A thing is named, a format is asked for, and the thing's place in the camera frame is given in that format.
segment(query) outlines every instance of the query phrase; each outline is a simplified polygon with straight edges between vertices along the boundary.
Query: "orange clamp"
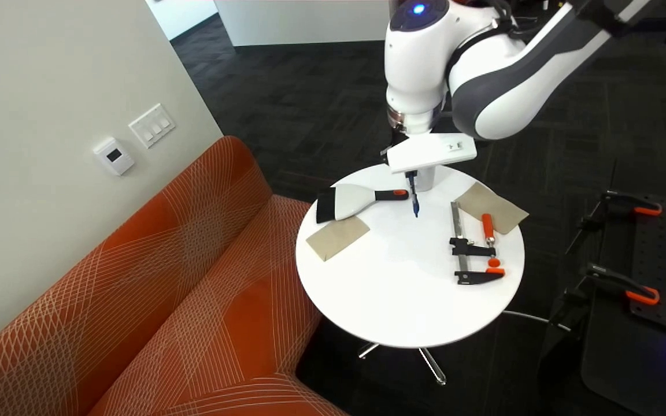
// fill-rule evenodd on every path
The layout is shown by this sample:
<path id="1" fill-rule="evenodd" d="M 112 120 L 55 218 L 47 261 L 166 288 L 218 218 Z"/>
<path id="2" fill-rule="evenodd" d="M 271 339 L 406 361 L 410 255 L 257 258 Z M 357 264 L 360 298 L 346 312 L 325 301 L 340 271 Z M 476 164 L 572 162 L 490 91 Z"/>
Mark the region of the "orange clamp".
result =
<path id="1" fill-rule="evenodd" d="M 639 292 L 627 292 L 627 298 L 632 302 L 645 305 L 645 307 L 654 307 L 660 305 L 662 297 L 654 287 L 645 287 L 647 293 L 639 293 Z"/>
<path id="2" fill-rule="evenodd" d="M 480 214 L 480 232 L 486 234 L 486 242 L 494 246 L 494 223 L 493 214 L 484 212 Z"/>
<path id="3" fill-rule="evenodd" d="M 486 272 L 487 272 L 487 275 L 505 277 L 505 268 L 499 268 L 499 266 L 487 266 Z"/>
<path id="4" fill-rule="evenodd" d="M 634 206 L 634 212 L 641 218 L 662 218 L 662 206 L 649 209 L 649 206 Z"/>

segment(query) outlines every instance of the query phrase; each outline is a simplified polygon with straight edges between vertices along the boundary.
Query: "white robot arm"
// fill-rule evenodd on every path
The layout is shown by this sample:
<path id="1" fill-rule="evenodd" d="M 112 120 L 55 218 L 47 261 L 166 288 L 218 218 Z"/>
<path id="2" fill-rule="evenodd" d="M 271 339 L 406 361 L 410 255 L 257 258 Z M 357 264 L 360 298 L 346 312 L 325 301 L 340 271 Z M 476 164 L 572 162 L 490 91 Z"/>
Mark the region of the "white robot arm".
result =
<path id="1" fill-rule="evenodd" d="M 391 168 L 412 171 L 470 160 L 476 156 L 471 138 L 516 136 L 560 83 L 596 55 L 647 3 L 564 3 L 527 43 L 510 35 L 516 26 L 507 24 L 505 10 L 454 0 L 402 3 L 384 46 L 388 120 L 394 131 L 406 136 L 388 150 Z M 461 134 L 446 138 L 429 130 L 449 97 Z M 427 136 L 445 144 L 416 153 Z M 436 156 L 436 149 L 449 146 L 461 150 Z"/>

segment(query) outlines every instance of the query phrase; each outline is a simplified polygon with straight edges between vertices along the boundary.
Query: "round white table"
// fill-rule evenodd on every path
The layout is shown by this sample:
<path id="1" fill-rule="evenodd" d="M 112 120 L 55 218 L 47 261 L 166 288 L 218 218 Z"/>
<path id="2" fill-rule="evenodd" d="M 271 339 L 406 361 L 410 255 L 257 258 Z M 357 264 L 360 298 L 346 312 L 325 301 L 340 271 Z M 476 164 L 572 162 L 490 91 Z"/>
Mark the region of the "round white table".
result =
<path id="1" fill-rule="evenodd" d="M 521 287 L 524 246 L 521 226 L 507 236 L 497 234 L 494 249 L 507 275 L 487 285 L 455 281 L 457 258 L 449 246 L 454 238 L 451 201 L 475 183 L 466 173 L 436 166 L 432 187 L 418 193 L 418 218 L 412 212 L 412 201 L 373 204 L 358 212 L 368 234 L 329 261 L 308 242 L 325 226 L 317 225 L 317 204 L 313 204 L 295 236 L 295 266 L 317 310 L 375 347 L 420 349 L 420 354 L 427 347 L 465 339 L 494 321 Z M 338 186 L 406 190 L 406 177 L 377 164 Z M 470 242 L 486 246 L 476 218 L 461 211 L 461 225 Z M 466 256 L 466 266 L 486 271 L 487 258 Z"/>

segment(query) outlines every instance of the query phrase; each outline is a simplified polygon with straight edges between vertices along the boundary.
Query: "couch cushion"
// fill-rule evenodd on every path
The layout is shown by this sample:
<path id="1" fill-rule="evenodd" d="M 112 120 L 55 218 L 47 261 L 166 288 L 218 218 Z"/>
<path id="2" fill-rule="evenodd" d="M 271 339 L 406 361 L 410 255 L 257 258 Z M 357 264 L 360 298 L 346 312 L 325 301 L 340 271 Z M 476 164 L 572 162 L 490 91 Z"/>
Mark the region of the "couch cushion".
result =
<path id="1" fill-rule="evenodd" d="M 0 413 L 91 409 L 268 199 L 242 141 L 212 144 L 0 332 Z"/>
<path id="2" fill-rule="evenodd" d="M 320 321 L 293 264 L 306 211 L 273 197 L 92 411 L 262 411 L 268 403 L 262 413 L 335 413 L 288 379 Z"/>

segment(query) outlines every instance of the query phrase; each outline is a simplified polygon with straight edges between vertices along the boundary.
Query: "light switch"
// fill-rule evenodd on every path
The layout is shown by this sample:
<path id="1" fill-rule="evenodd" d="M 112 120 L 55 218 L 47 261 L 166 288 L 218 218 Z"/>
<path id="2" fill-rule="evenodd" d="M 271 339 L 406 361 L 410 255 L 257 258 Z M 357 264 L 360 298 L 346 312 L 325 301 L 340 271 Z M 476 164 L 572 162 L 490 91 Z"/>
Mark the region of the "light switch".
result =
<path id="1" fill-rule="evenodd" d="M 161 105 L 151 106 L 146 114 L 135 117 L 129 124 L 132 134 L 140 138 L 146 149 L 153 149 L 158 141 L 175 130 L 175 120 Z"/>

